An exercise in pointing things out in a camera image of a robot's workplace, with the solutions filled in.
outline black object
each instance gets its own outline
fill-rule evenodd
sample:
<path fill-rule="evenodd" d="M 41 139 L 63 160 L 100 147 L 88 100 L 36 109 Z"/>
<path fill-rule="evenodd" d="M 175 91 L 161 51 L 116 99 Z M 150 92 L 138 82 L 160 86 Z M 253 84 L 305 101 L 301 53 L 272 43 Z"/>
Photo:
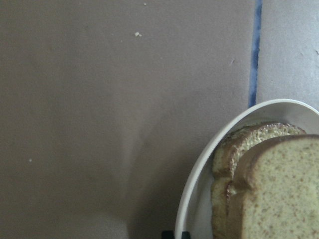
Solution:
<path fill-rule="evenodd" d="M 173 231 L 162 231 L 161 239 L 174 239 Z M 191 239 L 189 232 L 182 232 L 181 239 Z"/>

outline white bowl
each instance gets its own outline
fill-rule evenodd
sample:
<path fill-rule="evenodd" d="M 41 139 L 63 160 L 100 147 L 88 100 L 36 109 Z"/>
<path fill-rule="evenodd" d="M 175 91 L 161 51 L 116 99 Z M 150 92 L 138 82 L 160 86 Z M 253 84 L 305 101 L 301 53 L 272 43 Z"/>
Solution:
<path fill-rule="evenodd" d="M 263 121 L 291 123 L 303 128 L 307 133 L 319 134 L 319 112 L 295 100 L 266 101 L 234 118 L 208 143 L 188 177 L 177 212 L 174 232 L 176 239 L 181 239 L 184 231 L 189 232 L 192 239 L 213 238 L 210 201 L 213 177 L 210 155 L 227 133 Z"/>

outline bread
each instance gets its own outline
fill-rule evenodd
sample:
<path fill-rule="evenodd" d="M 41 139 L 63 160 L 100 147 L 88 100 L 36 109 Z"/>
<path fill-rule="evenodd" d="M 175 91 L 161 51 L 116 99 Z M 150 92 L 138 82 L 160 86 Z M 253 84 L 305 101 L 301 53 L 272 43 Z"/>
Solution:
<path fill-rule="evenodd" d="M 237 130 L 227 135 L 218 145 L 213 155 L 214 183 L 211 194 L 212 228 L 215 239 L 224 239 L 226 235 L 231 182 L 241 156 L 252 146 L 266 139 L 292 134 L 305 134 L 305 131 L 286 123 L 267 122 Z"/>
<path fill-rule="evenodd" d="M 228 239 L 319 239 L 319 135 L 268 139 L 240 159 Z"/>

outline blue grout line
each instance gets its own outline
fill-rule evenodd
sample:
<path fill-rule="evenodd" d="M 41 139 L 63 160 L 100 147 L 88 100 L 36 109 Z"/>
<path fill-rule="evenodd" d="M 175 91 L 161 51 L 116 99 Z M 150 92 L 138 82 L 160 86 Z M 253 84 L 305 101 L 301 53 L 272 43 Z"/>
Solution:
<path fill-rule="evenodd" d="M 253 29 L 253 40 L 252 40 L 252 52 L 251 52 L 248 107 L 252 107 L 256 104 L 258 54 L 259 54 L 259 42 L 260 42 L 262 5 L 263 5 L 263 0 L 255 0 L 255 16 L 254 16 L 254 29 Z"/>

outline gray tile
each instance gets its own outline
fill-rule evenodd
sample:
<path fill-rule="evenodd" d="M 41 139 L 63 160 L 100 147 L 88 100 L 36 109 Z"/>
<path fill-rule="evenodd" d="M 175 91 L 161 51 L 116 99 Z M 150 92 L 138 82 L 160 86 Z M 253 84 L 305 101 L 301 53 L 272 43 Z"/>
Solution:
<path fill-rule="evenodd" d="M 2 9 L 2 235 L 172 230 L 197 156 L 247 108 L 253 1 Z"/>
<path fill-rule="evenodd" d="M 264 1 L 257 102 L 300 100 L 319 109 L 319 2 Z"/>

